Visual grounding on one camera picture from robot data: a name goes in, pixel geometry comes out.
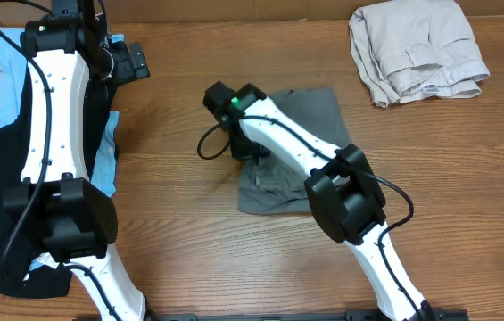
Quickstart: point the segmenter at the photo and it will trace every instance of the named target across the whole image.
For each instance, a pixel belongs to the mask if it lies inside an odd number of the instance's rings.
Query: cloth
[[[351,143],[331,87],[269,95],[287,117],[313,135],[344,148]],[[309,212],[304,179],[271,154],[247,160],[240,173],[238,209],[250,214]]]
[[[351,54],[377,106],[430,96],[471,98],[490,76],[474,33],[452,0],[394,0],[357,9]]]
[[[23,29],[2,29],[2,31],[16,43],[20,43]],[[123,36],[117,35],[113,40],[122,41]],[[0,195],[4,188],[19,184],[28,150],[31,86],[26,65],[25,59],[0,38]],[[114,130],[119,121],[119,114],[116,111],[109,111],[115,92],[116,87],[112,85],[88,86],[84,101],[84,154],[87,173],[91,177],[91,183],[110,197],[116,191],[114,178],[117,151]],[[9,234],[11,225],[12,221],[3,212],[0,203],[0,246],[3,245],[1,242],[4,241],[4,236]],[[30,256],[35,255],[28,252],[23,245],[21,252]],[[23,262],[23,257],[24,255],[17,262]],[[16,266],[28,270],[26,264]],[[40,267],[40,263],[33,261],[29,271]],[[53,274],[56,274],[56,282],[50,284],[44,281]],[[57,273],[49,267],[43,267],[33,274],[30,273],[30,277],[31,281],[35,282],[28,282],[22,292],[5,288],[0,283],[0,293],[27,298],[45,298],[66,295],[69,290],[70,273]],[[51,286],[31,285],[38,282]]]

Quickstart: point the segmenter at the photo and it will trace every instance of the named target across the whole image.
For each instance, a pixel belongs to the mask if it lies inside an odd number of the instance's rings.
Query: black cloth
[[[21,171],[28,154],[31,130],[30,80],[27,70],[20,115],[11,125],[0,128],[0,257],[13,228],[13,221],[2,206],[2,193],[20,184]],[[89,82],[87,85],[83,103],[83,152],[90,177],[116,90],[117,87],[112,84]],[[12,253],[6,261],[6,275],[12,280],[20,280],[26,275],[31,261],[40,253],[31,248],[23,235],[19,235],[14,242]],[[12,289],[0,282],[0,293],[18,298],[59,297],[67,295],[70,280],[70,271],[40,267],[29,272],[29,280],[20,289]]]

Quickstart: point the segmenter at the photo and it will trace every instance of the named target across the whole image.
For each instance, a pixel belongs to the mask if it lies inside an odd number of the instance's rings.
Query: folded white towel
[[[430,96],[471,98],[490,76],[474,33],[452,0],[395,0],[357,9],[351,53],[381,107]]]

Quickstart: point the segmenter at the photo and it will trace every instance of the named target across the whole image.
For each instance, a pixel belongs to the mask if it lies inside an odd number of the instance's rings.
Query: light blue fabric
[[[20,44],[21,28],[0,28],[16,44]],[[114,35],[113,42],[124,41],[124,36]],[[0,128],[12,124],[20,114],[21,91],[26,80],[26,59],[0,37]],[[114,133],[119,123],[119,112],[111,111],[103,132],[103,138],[95,156],[91,184],[111,197],[115,187]],[[29,270],[41,267],[33,261]]]

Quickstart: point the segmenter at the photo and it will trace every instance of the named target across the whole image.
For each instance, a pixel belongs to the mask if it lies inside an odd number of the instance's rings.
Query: brown wooden surface
[[[34,0],[50,6],[51,0]],[[355,9],[382,0],[104,0],[117,22],[289,21],[349,19]],[[504,15],[504,0],[456,0],[467,16]],[[43,15],[20,4],[0,4],[0,21],[25,25]]]
[[[417,213],[392,234],[412,281],[434,305],[504,320],[504,18],[470,19],[492,76],[474,99],[371,105],[351,58],[346,21],[126,24],[149,79],[119,89],[120,159],[114,201],[118,249],[160,313],[343,312],[376,299],[344,246],[308,215],[236,210],[240,165],[200,160],[214,119],[204,90],[221,79],[268,92],[332,86],[354,142],[374,171],[403,187]],[[205,145],[214,152],[218,134]],[[405,204],[385,191],[390,221]],[[0,295],[0,320],[70,320],[95,307],[74,280],[70,295]]]

